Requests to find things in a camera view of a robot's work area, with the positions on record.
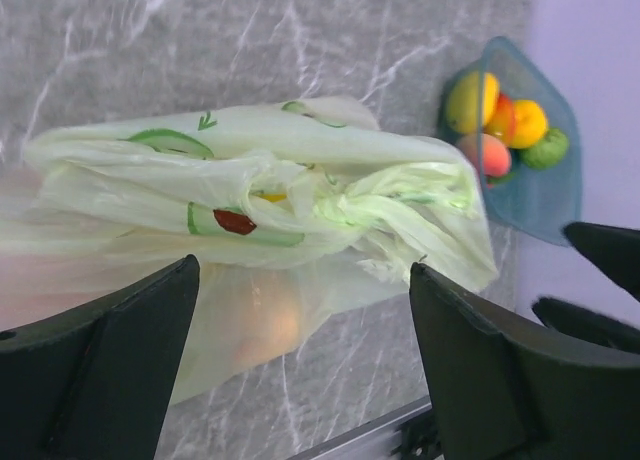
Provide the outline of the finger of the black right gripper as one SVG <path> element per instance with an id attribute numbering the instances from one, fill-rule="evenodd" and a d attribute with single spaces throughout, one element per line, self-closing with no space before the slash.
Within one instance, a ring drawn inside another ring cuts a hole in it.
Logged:
<path id="1" fill-rule="evenodd" d="M 639 231 L 572 222 L 563 233 L 569 243 L 607 278 L 639 299 Z"/>
<path id="2" fill-rule="evenodd" d="M 547 328 L 604 347 L 638 354 L 639 330 L 619 320 L 564 300 L 542 297 L 533 313 Z"/>

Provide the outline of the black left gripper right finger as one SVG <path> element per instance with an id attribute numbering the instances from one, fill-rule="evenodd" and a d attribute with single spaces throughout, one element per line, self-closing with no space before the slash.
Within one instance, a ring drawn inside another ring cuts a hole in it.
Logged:
<path id="1" fill-rule="evenodd" d="M 448 459 L 635 459 L 639 352 L 569 335 L 424 264 L 409 297 Z"/>

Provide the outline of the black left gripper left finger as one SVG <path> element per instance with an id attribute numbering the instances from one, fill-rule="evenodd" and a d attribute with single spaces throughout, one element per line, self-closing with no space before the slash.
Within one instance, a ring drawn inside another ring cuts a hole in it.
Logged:
<path id="1" fill-rule="evenodd" d="M 4 459 L 154 457 L 199 289 L 185 258 L 1 331 Z"/>

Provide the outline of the green printed plastic bag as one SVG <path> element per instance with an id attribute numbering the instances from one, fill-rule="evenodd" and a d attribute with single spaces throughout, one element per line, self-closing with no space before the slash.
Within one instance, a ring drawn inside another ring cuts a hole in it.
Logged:
<path id="1" fill-rule="evenodd" d="M 227 334 L 230 295 L 256 275 L 297 286 L 296 348 L 330 316 L 404 293 L 414 263 L 473 292 L 497 276 L 474 167 L 381 130 L 351 97 L 58 127 L 22 153 L 1 175 L 2 327 L 193 255 L 174 402 L 251 369 L 233 370 Z"/>

